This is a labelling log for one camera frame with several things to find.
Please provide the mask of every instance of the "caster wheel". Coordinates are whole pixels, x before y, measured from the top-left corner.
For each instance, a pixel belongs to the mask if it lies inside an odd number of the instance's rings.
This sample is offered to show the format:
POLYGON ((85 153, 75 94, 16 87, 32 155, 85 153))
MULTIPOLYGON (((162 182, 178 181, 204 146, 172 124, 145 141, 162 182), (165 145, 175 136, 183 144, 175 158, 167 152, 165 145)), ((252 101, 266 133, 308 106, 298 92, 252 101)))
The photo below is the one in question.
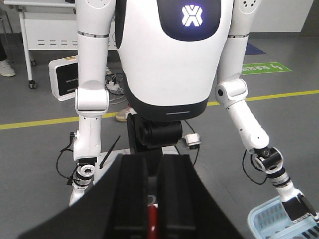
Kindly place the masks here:
POLYGON ((30 89, 36 89, 38 87, 38 84, 35 81, 30 81, 29 82, 29 88, 30 89))

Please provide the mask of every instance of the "plastic basket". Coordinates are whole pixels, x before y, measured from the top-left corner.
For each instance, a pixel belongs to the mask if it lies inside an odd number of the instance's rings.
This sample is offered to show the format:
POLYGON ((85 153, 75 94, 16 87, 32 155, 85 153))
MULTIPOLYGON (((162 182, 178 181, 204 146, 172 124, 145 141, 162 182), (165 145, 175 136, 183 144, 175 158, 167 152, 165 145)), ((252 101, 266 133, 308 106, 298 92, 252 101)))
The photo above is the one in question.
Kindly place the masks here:
POLYGON ((248 226, 256 239, 319 239, 319 227, 313 218, 293 224, 279 196, 251 210, 248 226))

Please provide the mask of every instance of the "glowing logo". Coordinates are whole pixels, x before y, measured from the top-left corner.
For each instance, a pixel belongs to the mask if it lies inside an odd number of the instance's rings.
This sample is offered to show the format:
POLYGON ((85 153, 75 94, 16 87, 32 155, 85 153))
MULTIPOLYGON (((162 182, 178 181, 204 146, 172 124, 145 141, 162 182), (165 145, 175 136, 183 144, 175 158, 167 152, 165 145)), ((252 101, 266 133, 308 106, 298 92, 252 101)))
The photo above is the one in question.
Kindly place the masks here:
POLYGON ((183 6, 181 11, 184 14, 183 20, 181 21, 184 26, 190 26, 191 23, 193 23, 194 26, 200 26, 203 23, 203 19, 201 18, 203 9, 200 6, 186 5, 183 6))

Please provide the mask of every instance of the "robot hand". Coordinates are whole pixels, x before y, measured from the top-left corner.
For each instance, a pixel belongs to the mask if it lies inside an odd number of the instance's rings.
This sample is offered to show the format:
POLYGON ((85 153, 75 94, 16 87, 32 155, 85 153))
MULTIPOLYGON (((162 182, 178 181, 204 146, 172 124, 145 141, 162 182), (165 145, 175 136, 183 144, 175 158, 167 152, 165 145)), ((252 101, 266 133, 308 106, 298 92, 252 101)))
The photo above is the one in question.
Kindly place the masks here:
POLYGON ((283 167, 283 157, 275 148, 256 149, 255 161, 260 169, 267 174, 280 195, 283 207, 294 223, 311 215, 319 223, 319 215, 303 193, 294 187, 283 167))

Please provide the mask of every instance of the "shoe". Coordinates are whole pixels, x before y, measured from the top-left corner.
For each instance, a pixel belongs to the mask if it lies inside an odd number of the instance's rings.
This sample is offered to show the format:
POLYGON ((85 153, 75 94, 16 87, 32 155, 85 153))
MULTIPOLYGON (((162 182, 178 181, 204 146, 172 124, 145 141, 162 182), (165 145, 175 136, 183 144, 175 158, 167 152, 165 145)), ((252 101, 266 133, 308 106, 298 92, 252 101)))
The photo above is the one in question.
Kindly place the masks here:
POLYGON ((136 111, 129 104, 125 109, 120 110, 116 115, 115 119, 119 122, 126 122, 129 114, 136 114, 136 111))
POLYGON ((105 75, 109 76, 112 74, 112 71, 110 70, 110 68, 106 67, 105 68, 105 75))
POLYGON ((15 76, 15 71, 11 68, 7 60, 0 61, 0 75, 6 77, 15 76))

